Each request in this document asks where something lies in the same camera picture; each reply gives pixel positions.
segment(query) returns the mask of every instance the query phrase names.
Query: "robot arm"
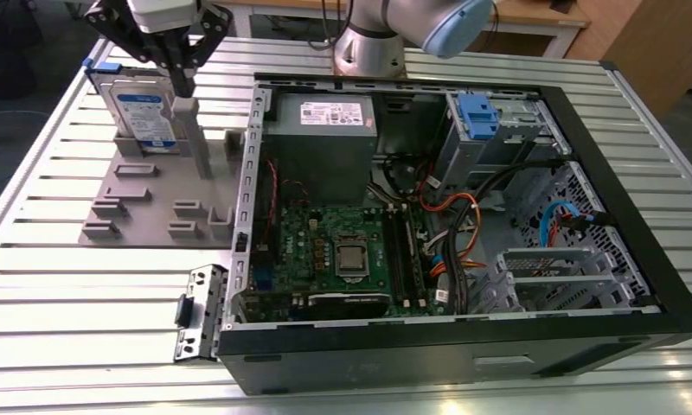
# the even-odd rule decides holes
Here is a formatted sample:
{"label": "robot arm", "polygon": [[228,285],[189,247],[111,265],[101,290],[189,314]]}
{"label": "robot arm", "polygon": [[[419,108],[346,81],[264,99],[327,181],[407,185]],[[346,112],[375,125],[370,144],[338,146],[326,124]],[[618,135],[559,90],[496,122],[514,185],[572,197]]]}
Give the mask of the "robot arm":
{"label": "robot arm", "polygon": [[[189,98],[192,77],[227,36],[234,15],[203,0],[99,0],[84,19],[133,58],[153,61],[176,96]],[[191,45],[189,28],[197,22],[203,37]]]}
{"label": "robot arm", "polygon": [[406,69],[402,37],[443,59],[455,56],[483,30],[492,0],[352,0],[351,7],[335,46],[338,69],[347,75],[394,77]]}

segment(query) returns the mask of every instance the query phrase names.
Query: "wooden desk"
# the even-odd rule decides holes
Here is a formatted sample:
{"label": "wooden desk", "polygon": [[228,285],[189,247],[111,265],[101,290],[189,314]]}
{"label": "wooden desk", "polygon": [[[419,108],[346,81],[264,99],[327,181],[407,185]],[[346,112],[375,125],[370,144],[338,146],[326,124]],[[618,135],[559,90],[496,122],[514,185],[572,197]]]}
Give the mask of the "wooden desk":
{"label": "wooden desk", "polygon": [[[320,0],[213,0],[226,5],[235,16],[236,35],[252,37],[252,15],[320,18]],[[348,1],[342,0],[343,7]],[[336,19],[336,0],[326,0],[327,15]],[[499,32],[546,35],[552,38],[543,53],[548,58],[563,58],[580,29],[590,24],[582,9],[574,5],[568,14],[550,9],[550,3],[538,0],[504,0],[498,3]],[[491,30],[491,21],[484,30]]]}

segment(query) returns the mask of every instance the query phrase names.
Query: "blue cable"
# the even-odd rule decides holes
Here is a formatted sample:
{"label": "blue cable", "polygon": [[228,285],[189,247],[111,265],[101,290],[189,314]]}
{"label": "blue cable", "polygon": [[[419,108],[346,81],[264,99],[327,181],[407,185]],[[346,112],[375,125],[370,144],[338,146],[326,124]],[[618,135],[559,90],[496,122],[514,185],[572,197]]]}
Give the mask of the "blue cable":
{"label": "blue cable", "polygon": [[[582,216],[582,214],[579,213],[579,209],[575,207],[575,205],[572,205],[571,201],[555,201],[551,203],[551,205],[546,208],[546,211],[543,212],[542,225],[539,229],[539,240],[542,241],[543,248],[546,248],[550,243],[550,220],[554,216],[554,211],[558,207],[567,208],[572,216]],[[587,214],[586,219],[592,220],[592,216]]]}

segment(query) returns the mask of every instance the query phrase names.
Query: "metal plate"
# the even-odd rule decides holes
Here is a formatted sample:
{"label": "metal plate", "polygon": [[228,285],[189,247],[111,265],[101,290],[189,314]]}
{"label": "metal plate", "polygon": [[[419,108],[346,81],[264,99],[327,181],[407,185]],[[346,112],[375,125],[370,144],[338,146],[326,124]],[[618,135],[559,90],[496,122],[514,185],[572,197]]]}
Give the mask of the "metal plate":
{"label": "metal plate", "polygon": [[[92,56],[136,64],[101,42]],[[618,74],[596,62],[407,56],[410,76],[562,86],[692,291],[692,168]],[[208,140],[246,127],[252,72],[330,73],[303,42],[227,39],[196,76]],[[576,378],[247,398],[220,367],[171,367],[187,272],[228,251],[76,244],[115,152],[109,113],[79,76],[0,199],[0,411],[185,413],[692,412],[692,341]]]}

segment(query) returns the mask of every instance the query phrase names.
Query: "motherboard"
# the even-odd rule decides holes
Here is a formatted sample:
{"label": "motherboard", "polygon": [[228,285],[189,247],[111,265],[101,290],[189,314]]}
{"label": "motherboard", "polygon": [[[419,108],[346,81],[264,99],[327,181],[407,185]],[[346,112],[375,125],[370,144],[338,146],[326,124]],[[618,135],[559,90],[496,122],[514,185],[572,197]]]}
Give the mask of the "motherboard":
{"label": "motherboard", "polygon": [[436,314],[410,217],[382,207],[283,207],[274,261],[254,268],[251,319]]}

